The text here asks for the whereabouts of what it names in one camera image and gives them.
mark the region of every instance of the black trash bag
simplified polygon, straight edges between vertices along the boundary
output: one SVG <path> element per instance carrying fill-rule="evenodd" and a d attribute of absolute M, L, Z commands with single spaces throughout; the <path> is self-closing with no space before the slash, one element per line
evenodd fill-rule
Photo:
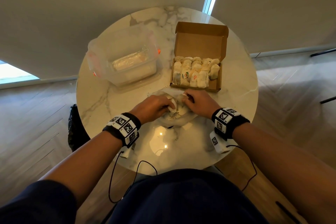
<path fill-rule="evenodd" d="M 68 144 L 72 152 L 90 140 L 79 117 L 77 105 L 70 107 Z"/>

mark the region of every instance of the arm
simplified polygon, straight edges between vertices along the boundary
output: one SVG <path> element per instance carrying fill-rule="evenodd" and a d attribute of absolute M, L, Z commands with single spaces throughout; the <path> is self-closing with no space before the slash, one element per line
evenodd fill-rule
<path fill-rule="evenodd" d="M 174 104 L 164 96 L 150 96 L 129 113 L 145 124 L 156 120 Z M 41 180 L 57 181 L 69 188 L 77 200 L 77 207 L 89 196 L 115 155 L 122 141 L 103 131 L 60 162 Z"/>
<path fill-rule="evenodd" d="M 188 107 L 211 119 L 220 106 L 205 91 L 187 90 Z M 244 123 L 233 139 L 309 223 L 336 222 L 336 171 L 308 152 Z"/>

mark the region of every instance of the hand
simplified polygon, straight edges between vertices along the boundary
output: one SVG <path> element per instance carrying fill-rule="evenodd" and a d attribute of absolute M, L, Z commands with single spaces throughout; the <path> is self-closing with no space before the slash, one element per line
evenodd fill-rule
<path fill-rule="evenodd" d="M 143 125 L 156 120 L 165 112 L 169 112 L 168 106 L 175 109 L 174 104 L 167 97 L 151 95 L 137 104 L 129 113 L 135 115 Z"/>
<path fill-rule="evenodd" d="M 193 97 L 192 102 L 189 97 L 183 98 L 182 102 L 187 105 L 194 113 L 211 120 L 212 114 L 220 108 L 219 104 L 205 91 L 187 89 L 184 94 Z"/>

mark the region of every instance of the person's right arm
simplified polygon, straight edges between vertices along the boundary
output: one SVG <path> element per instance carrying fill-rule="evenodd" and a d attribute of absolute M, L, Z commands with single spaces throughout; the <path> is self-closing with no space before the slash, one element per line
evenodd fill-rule
<path fill-rule="evenodd" d="M 186 90 L 185 104 L 211 119 L 221 108 L 205 91 Z M 309 223 L 336 223 L 336 171 L 312 154 L 244 123 L 233 139 Z"/>

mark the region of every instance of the person's left arm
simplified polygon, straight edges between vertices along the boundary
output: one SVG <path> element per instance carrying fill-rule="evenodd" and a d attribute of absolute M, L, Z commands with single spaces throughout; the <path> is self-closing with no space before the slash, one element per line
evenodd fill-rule
<path fill-rule="evenodd" d="M 129 113 L 145 124 L 167 112 L 167 106 L 175 108 L 165 96 L 150 96 Z M 74 223 L 76 209 L 89 196 L 122 145 L 111 133 L 99 133 L 1 207 L 0 222 Z"/>

